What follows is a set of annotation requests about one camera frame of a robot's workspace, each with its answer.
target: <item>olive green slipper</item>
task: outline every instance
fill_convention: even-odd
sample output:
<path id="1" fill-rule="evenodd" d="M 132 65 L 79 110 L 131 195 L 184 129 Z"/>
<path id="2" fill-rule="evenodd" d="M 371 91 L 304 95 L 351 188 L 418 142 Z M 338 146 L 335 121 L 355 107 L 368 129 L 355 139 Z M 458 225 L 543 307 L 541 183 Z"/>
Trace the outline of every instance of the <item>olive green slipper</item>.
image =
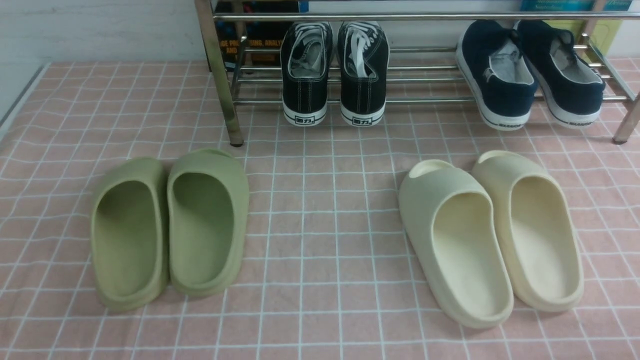
<path id="1" fill-rule="evenodd" d="M 94 191 L 91 249 L 96 289 L 113 311 L 153 301 L 169 281 L 166 172 L 152 158 L 108 172 Z"/>
<path id="2" fill-rule="evenodd" d="M 249 211 L 244 167 L 221 150 L 191 152 L 174 164 L 167 193 L 173 286 L 192 296 L 223 291 L 242 262 Z"/>

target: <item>black canvas sneaker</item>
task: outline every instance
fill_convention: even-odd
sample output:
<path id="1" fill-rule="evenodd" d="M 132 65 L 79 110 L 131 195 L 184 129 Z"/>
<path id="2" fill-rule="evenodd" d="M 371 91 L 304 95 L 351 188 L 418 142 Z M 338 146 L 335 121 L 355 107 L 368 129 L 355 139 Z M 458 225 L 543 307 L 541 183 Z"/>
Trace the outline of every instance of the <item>black canvas sneaker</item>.
<path id="1" fill-rule="evenodd" d="M 389 44 L 377 22 L 345 22 L 338 32 L 340 111 L 349 125 L 380 122 L 387 101 Z"/>
<path id="2" fill-rule="evenodd" d="M 282 104 L 295 126 L 318 125 L 326 115 L 327 80 L 333 51 L 328 22 L 293 24 L 280 47 Z"/>

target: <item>metal shoe rack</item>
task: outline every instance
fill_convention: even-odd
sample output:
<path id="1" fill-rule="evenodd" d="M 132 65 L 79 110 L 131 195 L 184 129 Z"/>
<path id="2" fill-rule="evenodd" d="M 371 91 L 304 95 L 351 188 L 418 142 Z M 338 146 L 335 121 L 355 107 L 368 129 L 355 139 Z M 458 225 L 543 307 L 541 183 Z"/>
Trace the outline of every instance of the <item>metal shoe rack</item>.
<path id="1" fill-rule="evenodd" d="M 605 102 L 621 102 L 627 108 L 627 115 L 622 120 L 616 134 L 613 137 L 615 144 L 627 142 L 629 136 L 636 128 L 640 120 L 640 94 L 636 96 L 629 86 L 622 80 L 615 68 L 611 66 L 607 58 L 598 50 L 596 45 L 589 38 L 592 34 L 596 21 L 599 19 L 640 19 L 640 13 L 628 12 L 603 12 L 607 0 L 596 0 L 590 12 L 508 12 L 508 13 L 243 13 L 242 3 L 239 0 L 232 1 L 233 13 L 215 13 L 218 0 L 195 0 L 200 30 L 204 41 L 209 70 L 213 74 L 220 106 L 224 115 L 225 125 L 229 135 L 230 143 L 240 147 L 244 142 L 243 134 L 237 117 L 236 106 L 260 105 L 260 104 L 280 104 L 278 98 L 254 99 L 240 98 L 240 86 L 243 83 L 257 84 L 277 84 L 282 82 L 279 67 L 260 67 L 243 65 L 244 59 L 249 53 L 278 53 L 279 49 L 256 49 L 248 45 L 246 37 L 246 22 L 253 21 L 412 21 L 412 20 L 518 20 L 518 19 L 540 19 L 540 20 L 584 20 L 581 35 L 576 41 L 576 50 L 585 52 L 592 61 L 590 66 L 598 69 L 602 78 L 608 82 L 609 86 L 616 92 L 616 95 L 607 95 Z M 225 69 L 222 53 L 218 44 L 216 34 L 216 22 L 235 22 L 239 37 L 239 50 L 237 63 L 230 79 Z M 392 49 L 392 53 L 442 53 L 453 52 L 453 47 L 404 47 Z M 415 65 L 415 66 L 395 66 L 390 67 L 388 73 L 390 79 L 388 83 L 451 83 L 463 81 L 458 77 L 393 77 L 394 73 L 402 72 L 434 72 L 443 70 L 457 70 L 456 65 Z M 251 77 L 245 77 L 247 73 L 252 73 Z M 255 77 L 257 74 L 266 74 L 266 77 Z M 339 79 L 330 78 L 330 82 L 339 82 Z M 387 104 L 444 104 L 473 102 L 473 97 L 398 97 L 387 98 Z M 338 99 L 329 99 L 329 103 L 337 103 Z"/>

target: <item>white wall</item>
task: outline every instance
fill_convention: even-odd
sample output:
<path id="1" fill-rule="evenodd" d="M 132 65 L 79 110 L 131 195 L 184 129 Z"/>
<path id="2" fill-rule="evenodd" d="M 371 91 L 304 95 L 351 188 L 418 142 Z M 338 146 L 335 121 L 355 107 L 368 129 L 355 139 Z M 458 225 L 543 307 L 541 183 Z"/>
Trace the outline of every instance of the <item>white wall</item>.
<path id="1" fill-rule="evenodd" d="M 316 2 L 313 12 L 514 11 L 519 0 Z M 633 8 L 640 11 L 640 0 Z M 453 45 L 468 22 L 386 23 L 395 45 Z M 609 54 L 640 55 L 640 20 L 625 21 Z M 193 0 L 0 0 L 0 62 L 203 59 Z"/>

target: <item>pink floor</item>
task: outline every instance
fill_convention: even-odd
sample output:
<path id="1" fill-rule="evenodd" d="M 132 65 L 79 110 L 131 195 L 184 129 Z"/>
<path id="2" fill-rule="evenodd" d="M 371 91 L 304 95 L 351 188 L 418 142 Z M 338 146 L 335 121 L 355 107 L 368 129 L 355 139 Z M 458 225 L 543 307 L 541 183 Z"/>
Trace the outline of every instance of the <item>pink floor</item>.
<path id="1" fill-rule="evenodd" d="M 640 59 L 615 64 L 640 90 Z M 467 91 L 390 88 L 392 95 Z M 278 108 L 239 112 L 247 142 L 236 149 L 202 62 L 55 64 L 46 71 L 0 143 L 0 357 L 640 356 L 640 138 L 612 145 L 621 105 L 607 105 L 599 123 L 579 131 L 552 124 L 537 104 L 525 129 L 512 133 L 485 126 L 473 105 L 389 106 L 369 129 L 344 125 L 337 107 L 309 129 L 290 126 Z M 88 256 L 92 186 L 127 158 L 157 156 L 170 165 L 201 147 L 230 151 L 250 179 L 235 285 L 206 299 L 168 288 L 143 309 L 108 313 Z M 403 232 L 396 189 L 419 160 L 469 169 L 493 149 L 530 157 L 563 186 L 582 247 L 585 294 L 561 314 L 516 301 L 506 323 L 473 331 L 439 310 Z"/>

